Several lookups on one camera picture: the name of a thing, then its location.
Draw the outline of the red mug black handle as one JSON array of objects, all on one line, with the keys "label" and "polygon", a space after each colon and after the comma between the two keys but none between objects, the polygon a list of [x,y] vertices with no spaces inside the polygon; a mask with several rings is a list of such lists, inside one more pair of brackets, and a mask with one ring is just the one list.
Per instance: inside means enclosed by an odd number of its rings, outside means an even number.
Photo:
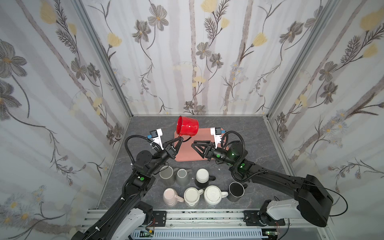
[{"label": "red mug black handle", "polygon": [[176,134],[179,137],[189,136],[188,139],[183,140],[187,142],[189,139],[194,137],[199,131],[199,122],[196,119],[179,116],[176,126]]}]

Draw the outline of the black mug white base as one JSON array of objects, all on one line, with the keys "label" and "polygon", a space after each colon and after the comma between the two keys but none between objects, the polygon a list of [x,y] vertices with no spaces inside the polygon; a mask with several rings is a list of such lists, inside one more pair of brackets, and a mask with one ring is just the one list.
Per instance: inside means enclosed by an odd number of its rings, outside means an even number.
[{"label": "black mug white base", "polygon": [[199,189],[204,189],[209,186],[210,182],[215,181],[216,177],[211,176],[206,169],[199,169],[196,173],[195,185]]}]

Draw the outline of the black mug white rim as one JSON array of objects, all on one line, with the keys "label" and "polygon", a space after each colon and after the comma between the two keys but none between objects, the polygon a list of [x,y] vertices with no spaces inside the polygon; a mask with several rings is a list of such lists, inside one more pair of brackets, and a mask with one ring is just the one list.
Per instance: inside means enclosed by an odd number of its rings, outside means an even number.
[{"label": "black mug white rim", "polygon": [[247,184],[242,184],[239,182],[232,182],[229,185],[229,191],[228,191],[228,196],[227,199],[230,202],[237,202],[239,201],[243,195],[245,194],[245,189],[248,187]]}]

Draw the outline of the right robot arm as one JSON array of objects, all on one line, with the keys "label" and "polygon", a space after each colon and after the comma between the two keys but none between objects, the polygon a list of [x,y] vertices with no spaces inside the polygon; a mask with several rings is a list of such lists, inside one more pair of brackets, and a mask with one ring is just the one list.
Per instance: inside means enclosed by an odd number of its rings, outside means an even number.
[{"label": "right robot arm", "polygon": [[225,133],[219,144],[194,141],[191,146],[203,159],[228,165],[236,182],[260,184],[290,197],[285,201],[266,200],[256,213],[245,214],[244,222],[247,224],[281,226],[288,219],[304,219],[317,227],[327,226],[334,199],[330,195],[331,190],[325,188],[316,177],[290,176],[247,160],[245,141],[235,131]]}]

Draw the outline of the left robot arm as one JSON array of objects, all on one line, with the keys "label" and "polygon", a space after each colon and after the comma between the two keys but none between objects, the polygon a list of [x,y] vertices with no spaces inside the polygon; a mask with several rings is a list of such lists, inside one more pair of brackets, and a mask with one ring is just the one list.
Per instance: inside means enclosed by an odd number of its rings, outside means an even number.
[{"label": "left robot arm", "polygon": [[[141,151],[137,159],[133,158],[128,141],[140,138],[150,143],[155,154]],[[168,159],[174,159],[183,143],[183,137],[165,142],[155,143],[147,137],[132,135],[126,138],[124,146],[133,164],[132,173],[122,186],[122,193],[112,207],[84,233],[76,232],[73,240],[130,240],[136,228],[153,222],[153,207],[141,199],[152,187],[160,169]]]}]

